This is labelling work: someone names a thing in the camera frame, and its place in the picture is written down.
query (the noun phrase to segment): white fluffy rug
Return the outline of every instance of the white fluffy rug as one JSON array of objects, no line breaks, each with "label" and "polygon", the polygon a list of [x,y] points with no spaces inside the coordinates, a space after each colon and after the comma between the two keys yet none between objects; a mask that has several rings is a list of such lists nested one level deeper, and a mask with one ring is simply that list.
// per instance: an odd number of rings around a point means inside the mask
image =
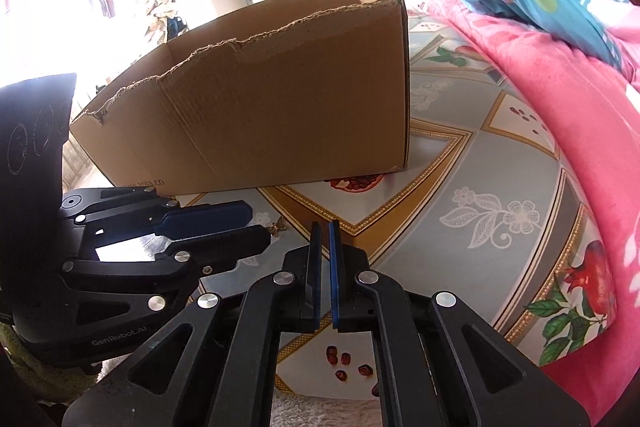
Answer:
[{"label": "white fluffy rug", "polygon": [[378,400],[335,400],[273,393],[271,427],[382,427]]}]

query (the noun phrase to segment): green leaf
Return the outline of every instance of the green leaf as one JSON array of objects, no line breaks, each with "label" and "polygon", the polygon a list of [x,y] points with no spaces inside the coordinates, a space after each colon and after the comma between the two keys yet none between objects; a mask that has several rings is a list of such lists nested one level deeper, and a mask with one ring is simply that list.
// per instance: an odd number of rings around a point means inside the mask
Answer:
[{"label": "green leaf", "polygon": [[533,313],[536,317],[550,317],[558,313],[562,306],[556,301],[536,301],[525,306],[527,311]]},{"label": "green leaf", "polygon": [[542,336],[547,340],[552,339],[554,336],[559,335],[570,322],[571,317],[566,313],[556,317],[551,317],[546,322],[545,328],[542,330]]},{"label": "green leaf", "polygon": [[583,345],[584,345],[584,337],[581,338],[581,339],[578,339],[576,341],[573,341],[571,343],[571,345],[569,346],[569,349],[567,350],[567,353],[572,353],[576,349],[578,349],[579,347],[582,347]]},{"label": "green leaf", "polygon": [[571,337],[571,340],[584,340],[584,336],[587,334],[589,326],[591,326],[591,323],[584,317],[575,317],[572,319],[571,327],[569,328],[569,336]]},{"label": "green leaf", "polygon": [[562,293],[562,290],[560,289],[560,285],[558,284],[558,279],[556,278],[554,278],[554,285],[553,285],[553,288],[551,288],[551,291],[554,296],[554,301],[567,302],[566,297]]},{"label": "green leaf", "polygon": [[437,57],[427,57],[426,60],[432,60],[433,62],[449,62],[449,57],[441,57],[438,55]]},{"label": "green leaf", "polygon": [[589,317],[590,319],[596,316],[596,314],[593,313],[593,310],[591,309],[589,299],[587,298],[587,294],[584,292],[584,290],[582,291],[582,313],[584,313],[585,317]]},{"label": "green leaf", "polygon": [[466,58],[462,58],[462,57],[452,58],[449,62],[451,62],[451,64],[453,64],[457,68],[461,68],[462,66],[466,66]]},{"label": "green leaf", "polygon": [[540,361],[538,365],[542,366],[549,362],[553,362],[556,360],[564,348],[569,344],[569,337],[560,337],[554,341],[551,341],[545,349],[542,350],[542,354],[540,355]]}]

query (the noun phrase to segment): small screw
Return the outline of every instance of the small screw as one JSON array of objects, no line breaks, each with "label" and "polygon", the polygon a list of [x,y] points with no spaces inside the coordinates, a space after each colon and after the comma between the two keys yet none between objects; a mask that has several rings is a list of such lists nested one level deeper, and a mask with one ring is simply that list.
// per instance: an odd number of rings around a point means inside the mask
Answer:
[{"label": "small screw", "polygon": [[451,308],[456,303],[456,296],[449,292],[440,292],[436,295],[436,302],[445,308]]},{"label": "small screw", "polygon": [[178,253],[174,255],[174,259],[178,263],[186,263],[190,257],[191,257],[191,254],[186,250],[180,250]]},{"label": "small screw", "polygon": [[293,279],[295,279],[295,277],[291,272],[278,272],[273,276],[273,282],[280,286],[291,284]]},{"label": "small screw", "polygon": [[149,302],[147,304],[150,310],[159,312],[162,311],[166,306],[166,301],[161,295],[154,295],[149,299]]},{"label": "small screw", "polygon": [[378,274],[371,270],[364,270],[364,272],[358,273],[358,281],[363,284],[375,284],[379,278]]},{"label": "small screw", "polygon": [[203,293],[198,297],[198,306],[204,309],[215,308],[220,299],[215,293]]}]

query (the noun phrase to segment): metal bolt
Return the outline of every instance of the metal bolt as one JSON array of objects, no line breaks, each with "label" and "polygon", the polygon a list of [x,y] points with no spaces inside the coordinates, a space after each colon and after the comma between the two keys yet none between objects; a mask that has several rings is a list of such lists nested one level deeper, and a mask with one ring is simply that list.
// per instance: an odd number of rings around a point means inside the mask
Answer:
[{"label": "metal bolt", "polygon": [[203,293],[198,297],[198,306],[208,310],[209,308],[215,308],[220,302],[220,299],[215,293]]},{"label": "metal bolt", "polygon": [[273,282],[280,286],[291,284],[293,279],[295,279],[295,277],[291,272],[278,272],[273,276]]},{"label": "metal bolt", "polygon": [[150,310],[159,312],[164,310],[164,307],[166,306],[166,301],[164,300],[164,297],[162,297],[161,295],[154,295],[149,299],[149,302],[147,304]]},{"label": "metal bolt", "polygon": [[364,272],[358,273],[358,281],[363,284],[375,284],[378,282],[378,279],[380,279],[378,274],[371,270],[364,270]]},{"label": "metal bolt", "polygon": [[436,295],[436,302],[445,308],[451,308],[456,303],[456,296],[449,292],[440,292]]},{"label": "metal bolt", "polygon": [[186,263],[190,257],[191,257],[191,254],[186,250],[180,250],[178,253],[174,255],[174,259],[178,263]]}]

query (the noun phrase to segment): brown cardboard box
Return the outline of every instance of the brown cardboard box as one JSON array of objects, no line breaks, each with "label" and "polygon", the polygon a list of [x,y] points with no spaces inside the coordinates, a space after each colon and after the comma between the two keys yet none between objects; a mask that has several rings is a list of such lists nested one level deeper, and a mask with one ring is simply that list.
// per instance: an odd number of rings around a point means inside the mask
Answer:
[{"label": "brown cardboard box", "polygon": [[71,132],[114,185],[160,194],[397,171],[407,42],[403,0],[263,1],[145,55]]}]

